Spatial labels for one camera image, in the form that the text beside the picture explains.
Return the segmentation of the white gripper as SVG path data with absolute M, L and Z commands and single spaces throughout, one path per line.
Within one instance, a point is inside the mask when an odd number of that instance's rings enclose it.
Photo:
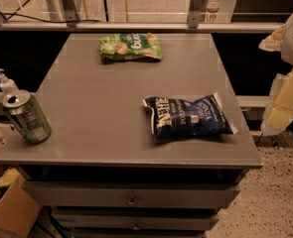
M 258 47 L 267 52 L 280 52 L 281 58 L 293 65 L 293 14 L 285 25 L 263 39 Z M 293 69 L 274 78 L 269 102 L 263 113 L 261 131 L 264 136 L 276 136 L 293 122 Z

